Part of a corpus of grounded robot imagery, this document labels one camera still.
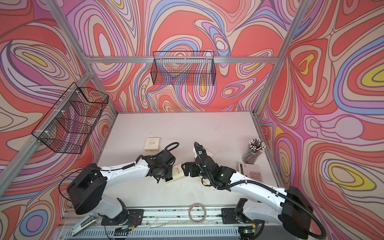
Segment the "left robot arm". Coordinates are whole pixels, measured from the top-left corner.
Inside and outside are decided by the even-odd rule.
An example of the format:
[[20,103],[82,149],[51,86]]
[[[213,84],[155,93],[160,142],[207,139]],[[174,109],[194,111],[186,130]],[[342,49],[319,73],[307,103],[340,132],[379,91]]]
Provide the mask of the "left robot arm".
[[138,178],[153,177],[157,182],[172,177],[176,157],[171,153],[180,143],[173,142],[155,155],[140,155],[133,162],[111,167],[91,164],[83,168],[67,187],[69,199],[77,215],[97,214],[117,225],[129,218],[124,202],[110,198],[105,189]]

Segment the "small cream jewelry box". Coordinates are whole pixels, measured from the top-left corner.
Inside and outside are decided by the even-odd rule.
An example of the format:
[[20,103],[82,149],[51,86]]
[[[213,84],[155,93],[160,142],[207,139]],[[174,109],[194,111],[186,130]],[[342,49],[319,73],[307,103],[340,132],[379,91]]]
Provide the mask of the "small cream jewelry box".
[[166,184],[174,183],[185,177],[182,165],[183,164],[173,165],[172,176],[166,179]]

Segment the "cream drawer jewelry box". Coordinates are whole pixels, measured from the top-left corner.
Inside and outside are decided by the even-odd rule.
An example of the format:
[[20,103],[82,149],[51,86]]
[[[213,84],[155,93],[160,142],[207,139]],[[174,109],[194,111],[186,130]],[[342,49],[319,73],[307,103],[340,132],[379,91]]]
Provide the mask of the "cream drawer jewelry box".
[[145,152],[158,152],[160,149],[159,137],[146,138],[144,150]]

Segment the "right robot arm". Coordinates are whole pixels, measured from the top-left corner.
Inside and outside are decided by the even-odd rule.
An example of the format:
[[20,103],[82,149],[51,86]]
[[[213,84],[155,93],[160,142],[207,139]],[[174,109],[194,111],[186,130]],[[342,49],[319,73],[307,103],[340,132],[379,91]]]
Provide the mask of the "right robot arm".
[[229,191],[245,195],[266,205],[266,210],[253,208],[246,199],[238,202],[239,217],[280,224],[291,235],[306,240],[313,237],[324,240],[327,232],[314,215],[314,209],[298,188],[272,187],[246,177],[235,169],[219,166],[199,143],[194,143],[195,161],[182,164],[185,176],[202,177],[209,186],[218,191]]

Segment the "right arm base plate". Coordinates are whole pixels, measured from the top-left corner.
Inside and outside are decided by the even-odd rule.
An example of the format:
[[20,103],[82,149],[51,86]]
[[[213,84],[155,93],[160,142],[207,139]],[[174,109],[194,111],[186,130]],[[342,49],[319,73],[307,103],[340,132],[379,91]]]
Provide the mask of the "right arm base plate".
[[224,224],[262,224],[262,220],[251,220],[245,216],[240,210],[235,208],[222,208],[221,214],[219,215],[222,218]]

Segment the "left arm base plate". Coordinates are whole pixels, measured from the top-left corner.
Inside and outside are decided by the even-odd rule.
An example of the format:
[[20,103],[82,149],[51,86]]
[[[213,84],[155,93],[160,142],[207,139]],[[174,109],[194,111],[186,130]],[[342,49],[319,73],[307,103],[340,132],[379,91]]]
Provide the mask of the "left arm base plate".
[[138,226],[142,224],[143,221],[143,209],[130,209],[123,210],[115,218],[111,219],[106,216],[103,216],[101,225],[102,226]]

